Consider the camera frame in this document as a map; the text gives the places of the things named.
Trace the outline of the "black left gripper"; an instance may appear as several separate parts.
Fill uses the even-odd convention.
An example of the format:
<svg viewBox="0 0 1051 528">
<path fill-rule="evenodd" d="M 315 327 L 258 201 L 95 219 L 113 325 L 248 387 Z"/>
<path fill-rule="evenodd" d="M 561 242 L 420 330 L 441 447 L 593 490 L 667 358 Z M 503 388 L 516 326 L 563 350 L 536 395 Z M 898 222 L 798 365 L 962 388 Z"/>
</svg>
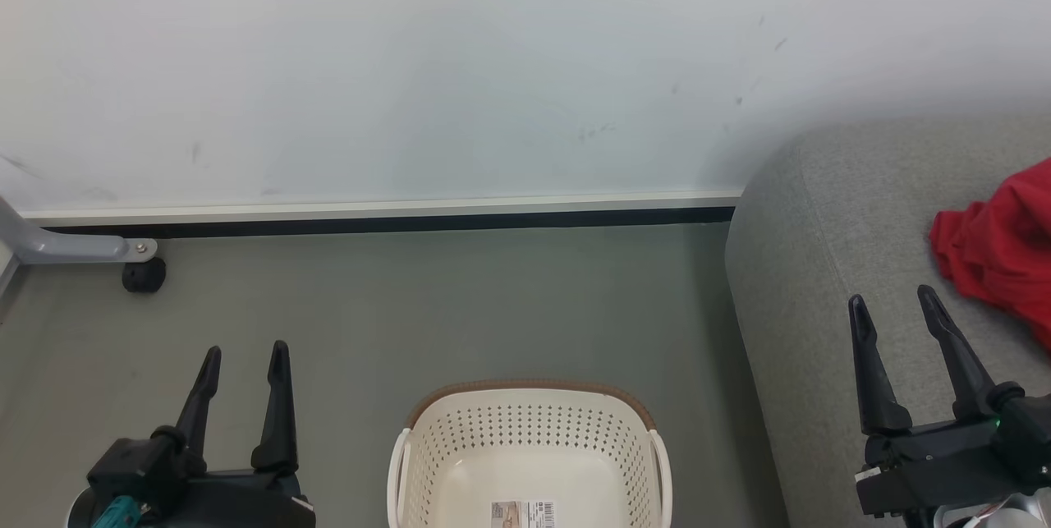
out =
<svg viewBox="0 0 1051 528">
<path fill-rule="evenodd" d="M 210 347 L 176 423 L 186 450 L 195 456 L 203 456 L 221 364 L 222 350 Z M 263 431 L 250 458 L 255 471 L 221 471 L 200 478 L 148 471 L 146 501 L 154 506 L 148 528 L 316 528 L 318 517 L 301 491 L 296 475 L 291 356 L 282 340 L 273 344 L 267 381 L 270 393 Z"/>
</svg>

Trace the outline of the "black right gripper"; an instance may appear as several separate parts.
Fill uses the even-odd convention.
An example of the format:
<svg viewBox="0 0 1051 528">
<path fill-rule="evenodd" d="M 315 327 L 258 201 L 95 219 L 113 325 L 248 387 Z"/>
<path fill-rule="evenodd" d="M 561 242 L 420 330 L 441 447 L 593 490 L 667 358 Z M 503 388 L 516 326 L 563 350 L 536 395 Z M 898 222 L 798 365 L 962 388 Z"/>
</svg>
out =
<svg viewBox="0 0 1051 528">
<path fill-rule="evenodd" d="M 848 301 L 857 410 L 867 435 L 856 494 L 866 516 L 931 517 L 937 508 L 992 504 L 1028 490 L 994 451 L 998 420 L 988 398 L 994 380 L 930 285 L 916 290 L 927 329 L 941 348 L 960 423 L 912 428 L 878 349 L 874 320 L 861 295 Z"/>
</svg>

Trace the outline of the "red sports shirt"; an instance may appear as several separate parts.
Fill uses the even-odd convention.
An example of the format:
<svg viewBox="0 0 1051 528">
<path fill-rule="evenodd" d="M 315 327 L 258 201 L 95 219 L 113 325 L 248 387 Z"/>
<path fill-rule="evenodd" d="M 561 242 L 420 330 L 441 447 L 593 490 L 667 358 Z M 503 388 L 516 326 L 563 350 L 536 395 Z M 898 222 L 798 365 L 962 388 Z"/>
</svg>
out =
<svg viewBox="0 0 1051 528">
<path fill-rule="evenodd" d="M 939 211 L 929 243 L 962 296 L 1021 319 L 1051 353 L 1051 158 L 1007 177 L 985 202 Z"/>
</svg>

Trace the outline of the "cream perforated laundry basket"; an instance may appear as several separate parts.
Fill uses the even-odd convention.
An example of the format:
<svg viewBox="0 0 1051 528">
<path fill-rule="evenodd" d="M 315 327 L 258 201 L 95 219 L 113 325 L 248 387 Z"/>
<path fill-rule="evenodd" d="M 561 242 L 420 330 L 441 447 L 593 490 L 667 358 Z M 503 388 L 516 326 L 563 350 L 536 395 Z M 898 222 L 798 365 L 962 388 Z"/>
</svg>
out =
<svg viewBox="0 0 1051 528">
<path fill-rule="evenodd" d="M 557 528 L 671 528 L 672 465 L 645 405 L 558 379 L 455 383 L 392 449 L 389 528 L 489 528 L 491 504 L 553 501 Z"/>
</svg>

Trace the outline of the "printed basket sticker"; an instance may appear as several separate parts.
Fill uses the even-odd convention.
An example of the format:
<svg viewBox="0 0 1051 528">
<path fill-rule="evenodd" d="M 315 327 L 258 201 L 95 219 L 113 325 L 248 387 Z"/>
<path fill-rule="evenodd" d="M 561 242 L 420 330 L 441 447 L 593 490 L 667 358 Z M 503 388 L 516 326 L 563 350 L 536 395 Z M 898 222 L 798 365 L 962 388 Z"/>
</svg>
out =
<svg viewBox="0 0 1051 528">
<path fill-rule="evenodd" d="M 556 504 L 544 499 L 494 502 L 489 528 L 557 528 Z"/>
</svg>

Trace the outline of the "grey fabric sofa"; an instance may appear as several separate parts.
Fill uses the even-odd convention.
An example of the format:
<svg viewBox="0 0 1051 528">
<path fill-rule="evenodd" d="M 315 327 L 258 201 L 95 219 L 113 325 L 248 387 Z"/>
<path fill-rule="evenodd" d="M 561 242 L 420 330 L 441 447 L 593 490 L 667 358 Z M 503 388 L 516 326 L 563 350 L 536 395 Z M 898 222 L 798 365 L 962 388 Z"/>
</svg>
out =
<svg viewBox="0 0 1051 528">
<path fill-rule="evenodd" d="M 995 382 L 1051 393 L 1027 326 L 943 280 L 935 214 L 990 198 L 1051 157 L 1051 111 L 837 125 L 797 136 L 753 176 L 731 217 L 731 299 L 792 528 L 904 528 L 864 516 L 849 297 L 864 297 L 898 401 L 952 417 L 953 390 L 916 289 L 933 287 Z"/>
</svg>

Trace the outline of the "black caster wheel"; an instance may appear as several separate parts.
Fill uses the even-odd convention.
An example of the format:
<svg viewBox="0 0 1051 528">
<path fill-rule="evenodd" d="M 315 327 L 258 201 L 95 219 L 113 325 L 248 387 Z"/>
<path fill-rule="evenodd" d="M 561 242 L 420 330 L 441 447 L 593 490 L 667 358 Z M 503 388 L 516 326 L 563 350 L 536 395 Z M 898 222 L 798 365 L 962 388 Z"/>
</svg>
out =
<svg viewBox="0 0 1051 528">
<path fill-rule="evenodd" d="M 124 263 L 121 280 L 127 292 L 153 295 L 167 277 L 168 264 L 160 256 L 154 256 L 145 262 Z"/>
</svg>

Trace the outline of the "grey metal stand leg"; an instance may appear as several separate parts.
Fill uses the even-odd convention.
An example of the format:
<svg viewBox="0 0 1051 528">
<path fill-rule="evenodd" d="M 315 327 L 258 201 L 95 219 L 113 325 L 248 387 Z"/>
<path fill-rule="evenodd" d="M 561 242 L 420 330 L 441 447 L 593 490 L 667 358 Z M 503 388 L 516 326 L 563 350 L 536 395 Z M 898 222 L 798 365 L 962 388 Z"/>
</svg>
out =
<svg viewBox="0 0 1051 528">
<path fill-rule="evenodd" d="M 18 214 L 0 196 L 0 243 L 21 263 L 144 263 L 160 251 L 154 239 L 109 235 L 67 235 L 45 230 Z"/>
</svg>

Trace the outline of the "white black wall baseboard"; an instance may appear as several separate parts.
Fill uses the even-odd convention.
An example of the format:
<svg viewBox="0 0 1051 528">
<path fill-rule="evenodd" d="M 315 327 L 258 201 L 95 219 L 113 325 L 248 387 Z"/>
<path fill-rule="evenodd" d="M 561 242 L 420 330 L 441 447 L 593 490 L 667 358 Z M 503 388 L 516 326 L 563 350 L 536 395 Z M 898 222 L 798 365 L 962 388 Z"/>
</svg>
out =
<svg viewBox="0 0 1051 528">
<path fill-rule="evenodd" d="M 623 227 L 731 220 L 742 189 L 652 194 L 499 196 L 498 198 L 244 204 L 154 209 L 24 210 L 53 232 L 253 237 Z"/>
</svg>

